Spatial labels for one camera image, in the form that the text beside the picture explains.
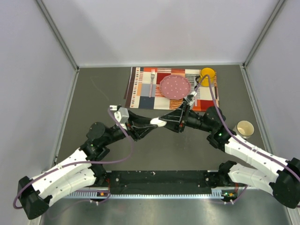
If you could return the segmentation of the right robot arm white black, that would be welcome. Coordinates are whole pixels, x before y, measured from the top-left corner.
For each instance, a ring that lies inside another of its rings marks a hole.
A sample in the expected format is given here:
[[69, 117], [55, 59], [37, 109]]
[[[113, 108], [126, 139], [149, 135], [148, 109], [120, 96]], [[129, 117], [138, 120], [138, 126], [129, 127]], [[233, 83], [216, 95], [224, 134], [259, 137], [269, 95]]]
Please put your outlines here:
[[209, 132], [208, 142], [214, 148], [235, 156], [250, 165], [235, 162], [219, 168], [223, 185], [233, 182], [253, 186], [271, 194], [282, 205], [295, 209], [300, 206], [300, 161], [277, 157], [251, 144], [225, 125], [225, 117], [217, 107], [209, 107], [199, 116], [183, 103], [176, 110], [159, 117], [165, 128], [180, 133], [185, 127]]

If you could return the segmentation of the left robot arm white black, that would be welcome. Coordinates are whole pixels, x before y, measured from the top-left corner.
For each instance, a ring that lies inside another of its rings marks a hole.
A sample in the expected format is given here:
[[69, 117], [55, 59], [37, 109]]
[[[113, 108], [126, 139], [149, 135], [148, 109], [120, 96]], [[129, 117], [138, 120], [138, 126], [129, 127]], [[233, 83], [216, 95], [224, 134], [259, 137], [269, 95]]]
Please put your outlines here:
[[150, 131], [166, 125], [159, 118], [139, 116], [123, 107], [111, 107], [108, 112], [116, 125], [107, 127], [102, 122], [93, 123], [87, 140], [69, 157], [40, 175], [24, 176], [18, 181], [13, 202], [15, 209], [24, 210], [27, 218], [33, 220], [68, 194], [94, 184], [103, 185], [106, 182], [103, 159], [109, 153], [108, 145], [124, 138], [133, 145]]

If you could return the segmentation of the white earbud case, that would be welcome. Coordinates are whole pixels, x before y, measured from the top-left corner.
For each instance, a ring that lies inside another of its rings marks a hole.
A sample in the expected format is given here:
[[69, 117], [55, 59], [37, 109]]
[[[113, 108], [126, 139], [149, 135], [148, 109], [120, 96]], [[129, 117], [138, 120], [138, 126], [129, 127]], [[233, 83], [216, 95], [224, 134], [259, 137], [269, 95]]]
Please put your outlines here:
[[158, 127], [164, 127], [167, 124], [167, 122], [161, 120], [159, 117], [156, 117], [156, 118], [153, 118], [153, 119], [150, 120], [150, 124], [151, 125], [156, 125]]

